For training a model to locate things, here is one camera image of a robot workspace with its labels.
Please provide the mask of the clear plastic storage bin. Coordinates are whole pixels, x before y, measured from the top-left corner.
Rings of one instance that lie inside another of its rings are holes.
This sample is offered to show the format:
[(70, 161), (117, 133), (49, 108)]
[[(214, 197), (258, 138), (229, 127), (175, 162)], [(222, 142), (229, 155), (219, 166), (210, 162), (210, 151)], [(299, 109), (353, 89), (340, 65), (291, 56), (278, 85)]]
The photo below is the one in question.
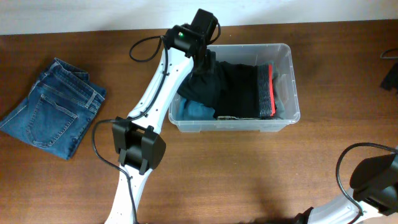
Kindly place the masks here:
[(277, 109), (272, 119), (263, 120), (210, 120), (183, 121), (177, 119), (181, 101), (176, 94), (169, 106), (169, 121), (182, 133), (200, 131), (260, 131), (278, 132), (300, 119), (299, 100), (292, 61), (292, 52), (286, 44), (241, 44), (210, 45), (208, 49), (216, 53), (218, 61), (232, 64), (262, 65), (272, 63), (276, 67), (273, 87), (276, 93)]

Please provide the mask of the small blue denim cloth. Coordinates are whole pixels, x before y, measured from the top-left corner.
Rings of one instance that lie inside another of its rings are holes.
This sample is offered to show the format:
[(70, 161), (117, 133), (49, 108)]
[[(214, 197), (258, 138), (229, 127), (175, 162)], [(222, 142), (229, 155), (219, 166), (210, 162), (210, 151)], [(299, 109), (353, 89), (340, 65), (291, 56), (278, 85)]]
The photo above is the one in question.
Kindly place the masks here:
[(215, 110), (202, 103), (182, 98), (177, 112), (177, 119), (183, 121), (209, 121), (215, 120), (213, 117)]

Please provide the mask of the dark blue jeans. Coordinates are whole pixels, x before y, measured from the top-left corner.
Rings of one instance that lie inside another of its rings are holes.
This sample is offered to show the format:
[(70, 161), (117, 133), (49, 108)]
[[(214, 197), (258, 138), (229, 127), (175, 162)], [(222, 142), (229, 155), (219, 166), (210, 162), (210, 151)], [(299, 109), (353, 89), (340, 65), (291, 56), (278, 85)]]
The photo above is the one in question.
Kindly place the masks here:
[(1, 121), (1, 131), (69, 160), (97, 115), (106, 90), (88, 72), (55, 58), (29, 94)]

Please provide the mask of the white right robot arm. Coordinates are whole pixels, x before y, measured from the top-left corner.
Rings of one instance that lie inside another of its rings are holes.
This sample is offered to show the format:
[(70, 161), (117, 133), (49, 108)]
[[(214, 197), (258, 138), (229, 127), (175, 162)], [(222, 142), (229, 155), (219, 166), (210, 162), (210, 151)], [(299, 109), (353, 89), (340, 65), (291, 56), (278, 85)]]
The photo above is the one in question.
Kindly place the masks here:
[[(388, 151), (389, 154), (361, 161), (351, 175), (350, 188), (345, 190), (340, 179), (344, 156), (358, 147)], [(339, 156), (335, 169), (341, 195), (327, 204), (299, 213), (294, 223), (361, 223), (370, 218), (389, 216), (397, 212), (397, 148), (372, 142), (348, 146)]]

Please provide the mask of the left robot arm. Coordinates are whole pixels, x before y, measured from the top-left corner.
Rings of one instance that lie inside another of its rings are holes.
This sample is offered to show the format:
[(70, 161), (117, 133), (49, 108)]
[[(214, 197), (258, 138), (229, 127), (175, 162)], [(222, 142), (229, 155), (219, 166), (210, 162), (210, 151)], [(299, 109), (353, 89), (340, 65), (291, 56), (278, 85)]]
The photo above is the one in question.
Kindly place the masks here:
[(127, 118), (110, 120), (119, 180), (107, 223), (138, 222), (144, 186), (165, 153), (160, 136), (165, 114), (183, 80), (215, 41), (213, 33), (220, 30), (217, 18), (199, 9), (191, 23), (174, 26), (158, 37), (162, 55), (149, 86)]

